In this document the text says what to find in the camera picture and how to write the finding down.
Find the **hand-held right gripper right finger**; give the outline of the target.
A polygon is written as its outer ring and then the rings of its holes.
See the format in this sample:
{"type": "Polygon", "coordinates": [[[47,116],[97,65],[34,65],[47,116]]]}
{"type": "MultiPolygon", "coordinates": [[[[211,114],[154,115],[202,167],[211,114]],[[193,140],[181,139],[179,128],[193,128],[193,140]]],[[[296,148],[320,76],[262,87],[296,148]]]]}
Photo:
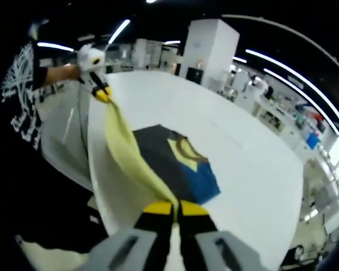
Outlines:
{"type": "Polygon", "coordinates": [[[208,212],[182,200],[180,253],[186,270],[259,270],[259,254],[228,231],[218,230],[208,212]]]}

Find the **person's left hand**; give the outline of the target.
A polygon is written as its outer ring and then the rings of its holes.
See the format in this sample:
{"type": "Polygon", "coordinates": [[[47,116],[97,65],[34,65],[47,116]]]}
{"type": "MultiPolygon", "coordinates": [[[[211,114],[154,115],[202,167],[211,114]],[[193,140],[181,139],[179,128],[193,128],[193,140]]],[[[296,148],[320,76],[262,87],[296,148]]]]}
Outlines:
{"type": "Polygon", "coordinates": [[[70,80],[78,80],[81,74],[81,69],[77,64],[68,66],[68,77],[70,80]]]}

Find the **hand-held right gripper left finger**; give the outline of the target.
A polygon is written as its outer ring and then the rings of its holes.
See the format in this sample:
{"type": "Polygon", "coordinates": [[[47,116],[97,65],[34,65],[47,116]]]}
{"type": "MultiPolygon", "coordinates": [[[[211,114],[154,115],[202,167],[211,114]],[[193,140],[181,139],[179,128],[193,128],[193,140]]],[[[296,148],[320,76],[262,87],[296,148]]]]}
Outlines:
{"type": "Polygon", "coordinates": [[[97,244],[82,270],[164,270],[170,252],[172,204],[158,201],[145,207],[132,228],[97,244]]]}

